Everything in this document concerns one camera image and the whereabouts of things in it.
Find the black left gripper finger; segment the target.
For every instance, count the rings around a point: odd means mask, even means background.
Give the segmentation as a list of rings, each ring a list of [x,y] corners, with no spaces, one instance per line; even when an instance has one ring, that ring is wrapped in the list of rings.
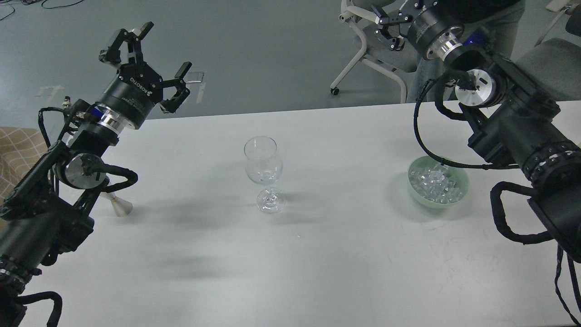
[[[176,93],[170,99],[162,99],[159,103],[162,112],[166,114],[175,113],[187,97],[189,97],[190,91],[183,78],[189,72],[191,66],[191,62],[183,62],[172,80],[164,80],[161,82],[162,89],[176,89]]]
[[[148,21],[139,29],[133,29],[131,31],[118,29],[113,34],[110,44],[100,51],[99,61],[119,69],[122,66],[122,45],[126,43],[128,47],[128,63],[139,66],[144,65],[145,61],[143,59],[141,41],[151,31],[153,26],[154,23]]]

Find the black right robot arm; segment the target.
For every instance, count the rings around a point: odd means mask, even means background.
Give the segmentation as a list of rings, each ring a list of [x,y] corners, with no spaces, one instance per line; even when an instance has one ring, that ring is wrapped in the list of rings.
[[[401,36],[425,60],[435,57],[446,66],[419,92],[414,109],[414,134],[425,153],[442,165],[483,170],[520,169],[529,188],[499,182],[490,192],[497,230],[509,240],[538,244],[555,240],[555,283],[563,258],[568,259],[573,294],[580,302],[575,263],[580,262],[580,148],[553,124],[560,107],[526,72],[504,57],[477,44],[458,42],[466,24],[477,23],[519,4],[517,0],[415,0],[391,17],[382,6],[371,5],[378,33],[390,39],[390,25],[408,25]],[[419,109],[434,91],[434,105],[452,120],[468,122],[473,130],[468,145],[484,165],[465,165],[432,153],[419,134]],[[521,235],[506,221],[502,192],[528,196],[528,203],[546,231]]]

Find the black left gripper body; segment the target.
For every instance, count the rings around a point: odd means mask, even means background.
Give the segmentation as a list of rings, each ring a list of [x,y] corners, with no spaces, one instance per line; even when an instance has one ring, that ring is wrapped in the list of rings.
[[[130,128],[139,129],[162,100],[161,82],[160,74],[147,64],[123,64],[95,105],[120,114]]]

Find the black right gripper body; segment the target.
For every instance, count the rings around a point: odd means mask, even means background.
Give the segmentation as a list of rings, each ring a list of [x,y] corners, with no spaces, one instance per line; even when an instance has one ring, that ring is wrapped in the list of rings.
[[[458,17],[441,5],[433,5],[413,20],[407,39],[424,60],[455,61],[465,52],[459,40],[463,31]]]

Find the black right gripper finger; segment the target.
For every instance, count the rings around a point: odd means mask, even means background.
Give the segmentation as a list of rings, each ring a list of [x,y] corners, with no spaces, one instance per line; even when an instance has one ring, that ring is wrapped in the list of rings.
[[[399,12],[401,14],[420,14],[437,4],[438,0],[405,0],[400,6]]]
[[[378,37],[382,36],[386,39],[389,50],[401,51],[408,38],[411,23],[416,17],[416,6],[402,5],[396,13],[386,13],[383,7],[383,5],[370,6],[378,18],[375,33]]]

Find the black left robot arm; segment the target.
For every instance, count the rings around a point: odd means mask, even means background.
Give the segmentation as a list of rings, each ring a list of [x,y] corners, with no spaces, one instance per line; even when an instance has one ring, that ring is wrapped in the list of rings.
[[[148,21],[139,29],[116,31],[99,54],[100,62],[116,68],[116,77],[93,105],[79,99],[62,108],[65,121],[58,138],[1,206],[7,223],[1,232],[3,327],[20,325],[27,306],[42,300],[53,302],[46,325],[58,325],[61,296],[53,291],[24,295],[26,285],[41,275],[40,265],[53,265],[93,232],[89,214],[101,194],[136,184],[134,171],[102,160],[124,128],[140,128],[156,105],[173,114],[190,96],[184,78],[191,62],[169,80],[145,62],[141,42],[152,27]]]

